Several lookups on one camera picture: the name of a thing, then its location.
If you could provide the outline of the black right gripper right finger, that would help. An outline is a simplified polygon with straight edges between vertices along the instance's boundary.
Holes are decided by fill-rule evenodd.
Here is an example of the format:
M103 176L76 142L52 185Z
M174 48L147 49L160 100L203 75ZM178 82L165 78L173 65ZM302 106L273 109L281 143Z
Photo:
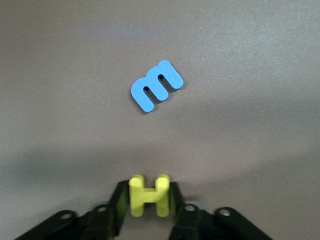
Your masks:
M209 213L186 203L179 184L170 183L170 210L175 224L170 240L271 240L272 238L231 207Z

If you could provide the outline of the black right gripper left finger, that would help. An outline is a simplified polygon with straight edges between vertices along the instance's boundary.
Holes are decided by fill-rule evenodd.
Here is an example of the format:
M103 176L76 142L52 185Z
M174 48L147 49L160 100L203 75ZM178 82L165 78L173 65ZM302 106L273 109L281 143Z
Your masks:
M129 182L121 181L106 204L79 216L62 210L18 237L19 240L113 240L130 206Z

